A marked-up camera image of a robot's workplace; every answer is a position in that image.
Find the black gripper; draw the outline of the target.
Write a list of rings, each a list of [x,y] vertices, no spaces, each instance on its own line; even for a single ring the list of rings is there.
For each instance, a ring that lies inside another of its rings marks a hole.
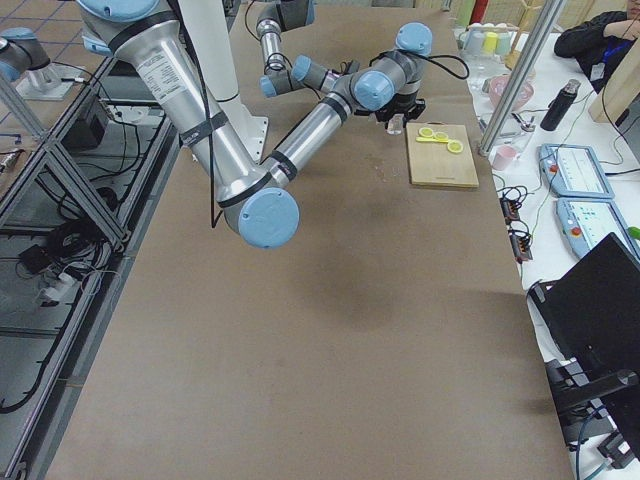
[[[348,88],[353,76],[360,70],[360,62],[352,59],[341,63],[341,68],[338,71],[337,87]]]
[[[395,115],[400,114],[403,122],[416,120],[425,110],[425,100],[416,94],[396,94],[384,107],[375,112],[378,122],[388,123]]]

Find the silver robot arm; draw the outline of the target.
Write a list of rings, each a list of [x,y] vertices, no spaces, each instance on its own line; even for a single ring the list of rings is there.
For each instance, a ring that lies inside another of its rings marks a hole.
[[[326,68],[305,55],[291,61],[282,51],[282,35],[311,25],[315,20],[313,1],[273,1],[260,13],[255,27],[263,56],[263,75],[259,80],[267,98],[301,89],[328,93],[344,75],[356,73],[357,60],[344,62],[339,70]]]
[[[319,101],[265,153],[268,121],[241,99],[221,2],[83,1],[79,9],[86,49],[135,69],[209,176],[213,218],[258,248],[296,233],[300,212],[287,186],[351,116],[409,121],[425,108],[418,92],[431,59],[427,25],[403,25],[367,67],[338,73],[282,52],[285,32],[314,22],[313,3],[272,1],[251,30],[263,60],[261,90],[273,97],[308,88]]]

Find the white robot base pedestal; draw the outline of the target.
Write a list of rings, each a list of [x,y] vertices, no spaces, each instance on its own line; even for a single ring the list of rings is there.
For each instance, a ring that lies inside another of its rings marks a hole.
[[[254,116],[241,99],[223,2],[179,0],[178,5],[209,91],[226,113],[253,161],[258,163],[268,118]]]

